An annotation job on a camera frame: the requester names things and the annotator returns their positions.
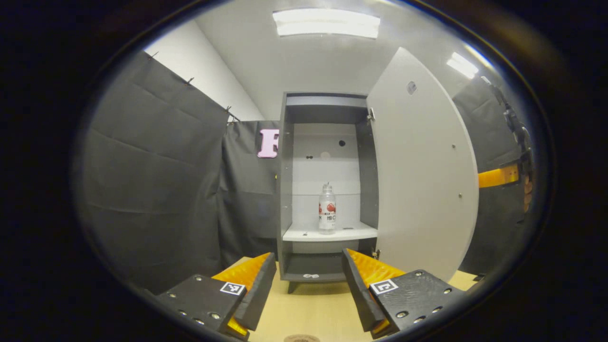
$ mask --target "wooden table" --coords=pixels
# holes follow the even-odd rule
[[[249,259],[241,258],[230,267]],[[457,271],[448,283],[468,290],[476,284],[473,278],[473,274]],[[251,332],[249,341],[283,342],[285,337],[295,334],[312,335],[320,342],[371,341],[370,333],[361,327],[346,282],[302,283],[291,294],[287,294],[288,286],[288,281],[280,280],[277,270],[260,323]]]

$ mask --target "bottle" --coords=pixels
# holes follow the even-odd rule
[[[336,196],[329,183],[323,184],[319,196],[319,232],[334,234],[336,232]]]

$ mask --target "black curtain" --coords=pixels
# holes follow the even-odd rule
[[[519,147],[503,115],[505,107],[482,79],[471,80],[453,100],[471,138],[478,172],[499,169],[519,157]],[[461,271],[488,273],[521,242],[523,196],[523,182],[479,189],[477,223]]]
[[[226,111],[141,52],[94,110],[86,226],[116,270],[160,293],[221,270],[216,191]]]
[[[222,140],[218,189],[222,266],[267,252],[277,253],[278,158],[258,158],[262,129],[279,121],[232,122]]]

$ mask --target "white cabinet door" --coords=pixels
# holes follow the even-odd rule
[[[379,260],[405,272],[422,268],[447,282],[469,247],[479,195],[460,113],[437,79],[403,48],[367,105],[376,117]]]

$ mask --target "cabinet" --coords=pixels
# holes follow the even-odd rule
[[[345,247],[445,281],[458,269],[477,218],[477,166],[454,103],[405,49],[366,96],[286,93],[278,157],[281,279],[344,280]],[[317,208],[328,181],[337,226],[326,236]]]

